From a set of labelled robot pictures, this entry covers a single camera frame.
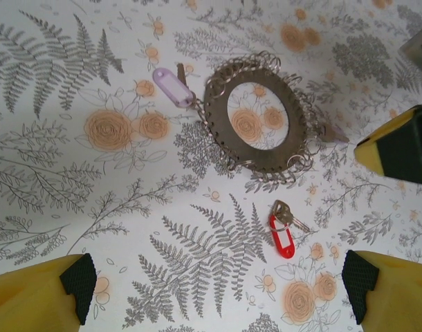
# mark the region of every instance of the tablecloth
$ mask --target tablecloth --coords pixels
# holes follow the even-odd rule
[[[81,331],[361,331],[346,251],[422,263],[422,186],[353,155],[422,104],[422,75],[398,54],[420,29],[420,0],[0,0],[0,274],[90,253]],[[350,139],[323,144],[291,187],[228,173],[197,113],[152,79],[182,63],[202,98],[219,64],[262,50]],[[274,94],[236,92],[230,116],[254,119],[239,135],[283,141]],[[292,259],[267,228],[276,199],[311,229],[292,228]]]

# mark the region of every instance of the chain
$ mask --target chain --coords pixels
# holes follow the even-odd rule
[[[276,57],[267,51],[262,51],[257,54],[244,55],[242,57],[236,57],[229,59],[223,63],[208,81],[207,86],[214,91],[213,98],[219,98],[226,92],[226,84],[229,83],[238,74],[247,71],[256,71],[259,69],[266,69],[271,75],[278,74],[280,72],[280,58]],[[288,75],[283,80],[289,85],[294,86],[302,81],[302,78],[296,74]],[[303,118],[300,121],[306,130],[306,135],[302,146],[298,151],[292,155],[287,162],[287,169],[282,172],[267,173],[259,172],[255,169],[255,162],[253,160],[245,160],[239,162],[237,152],[229,149],[227,145],[224,145],[221,149],[220,159],[226,164],[228,169],[228,175],[235,171],[239,167],[246,167],[251,169],[254,177],[263,183],[274,183],[282,185],[292,185],[296,182],[296,174],[306,172],[313,166],[313,155],[308,149],[309,140],[318,137],[320,135],[320,124],[318,117],[313,110],[313,105],[308,96],[303,91],[296,89],[294,91],[296,98],[300,101],[303,109]],[[210,128],[212,124],[208,122],[210,113],[207,114],[205,111],[205,104],[202,100],[196,99],[194,104],[197,113],[201,119],[201,124],[205,134],[209,137],[214,137]]]

